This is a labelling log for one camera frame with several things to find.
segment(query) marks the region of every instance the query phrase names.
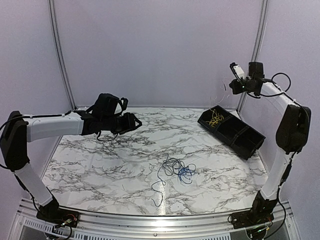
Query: light purple wall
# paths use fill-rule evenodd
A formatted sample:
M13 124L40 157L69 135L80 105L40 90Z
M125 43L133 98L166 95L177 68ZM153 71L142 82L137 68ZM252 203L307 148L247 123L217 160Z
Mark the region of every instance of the light purple wall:
M289 95L312 111L307 145L295 158L282 198L289 199L303 240L320 236L320 1L270 1L262 50L258 59L271 77L285 72L292 79ZM277 81L285 87L287 81ZM266 100L248 99L242 112L246 122L266 135L261 153L270 167L275 132L281 116Z
M260 0L56 1L75 101L99 93L131 106L235 108L229 64L246 69Z
M47 1L0 0L0 123L10 112L63 113L69 109L54 48ZM37 173L55 142L29 143ZM0 239L5 240L24 191L10 171L0 168Z

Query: marble-patterned table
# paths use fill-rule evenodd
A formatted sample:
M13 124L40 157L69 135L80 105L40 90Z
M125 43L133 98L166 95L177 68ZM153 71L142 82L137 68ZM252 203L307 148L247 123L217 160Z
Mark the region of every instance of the marble-patterned table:
M267 179L255 154L238 157L198 123L203 109L129 108L143 126L110 142L96 135L64 136L43 182L59 203L84 210L129 215L195 215L251 207ZM103 132L104 140L112 138ZM166 155L196 165L192 184L176 175L154 186Z

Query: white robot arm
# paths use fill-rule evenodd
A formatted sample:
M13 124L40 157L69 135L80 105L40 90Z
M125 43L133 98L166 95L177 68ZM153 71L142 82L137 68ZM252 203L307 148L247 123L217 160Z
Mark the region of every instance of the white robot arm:
M293 157L301 152L306 145L309 135L311 111L308 107L301 106L292 99L286 91L283 91L273 78L279 74L288 77L285 73L277 73L272 79L266 79L261 62L250 62L247 77L240 77L238 73L243 72L240 66L234 62L230 68L235 75L229 86L233 94L253 93L250 95L255 99L260 96L266 99L282 114L281 123L276 132L277 150L275 159L266 183L257 193L252 208L249 211L237 212L231 215L231 223L235 229L246 228L256 224L266 223L273 217L273 209L279 202L279 193L283 183L287 180L292 168ZM251 239L261 239L266 230L257 231L257 235L251 234Z
M6 164L4 168L11 170L22 188L40 204L39 219L58 224L64 216L77 216L78 213L59 208L57 200L30 165L27 143L63 135L90 135L101 131L121 135L134 131L142 123L132 113L122 115L127 105L126 98L119 99L102 93L87 110L54 115L21 115L19 111L10 114L1 127L5 127L0 137L0 148Z

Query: metal pole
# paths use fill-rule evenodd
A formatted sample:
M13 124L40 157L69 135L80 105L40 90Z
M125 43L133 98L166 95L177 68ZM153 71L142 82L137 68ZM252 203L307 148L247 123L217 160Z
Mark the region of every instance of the metal pole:
M65 89L71 110L75 110L76 103L72 93L72 89L71 89L71 85L70 85L70 81L67 73L67 68L66 68L64 56L62 53L54 0L48 0L48 6L49 6L49 14L50 14L50 23L51 23L52 34L53 34L53 41L55 45L55 51L57 54L57 60L58 60L58 64L59 64L59 68L62 76L64 89Z
M251 62L255 62L258 60L258 56L259 56L261 46L262 46L262 40L263 40L265 30L266 30L268 8L269 8L269 0L262 0L259 25L258 25L258 30L256 33ZM247 94L244 92L244 93L242 93L240 100L239 100L239 103L238 103L238 106L236 108L239 115L241 114L241 111L244 107L246 99L247 99Z

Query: black tray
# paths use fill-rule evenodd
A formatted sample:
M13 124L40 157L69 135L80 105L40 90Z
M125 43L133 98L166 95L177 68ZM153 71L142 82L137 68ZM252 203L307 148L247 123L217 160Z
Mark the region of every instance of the black tray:
M224 118L215 127L212 127L208 122L212 119L214 110ZM246 160L252 157L266 138L219 105L203 112L198 123Z

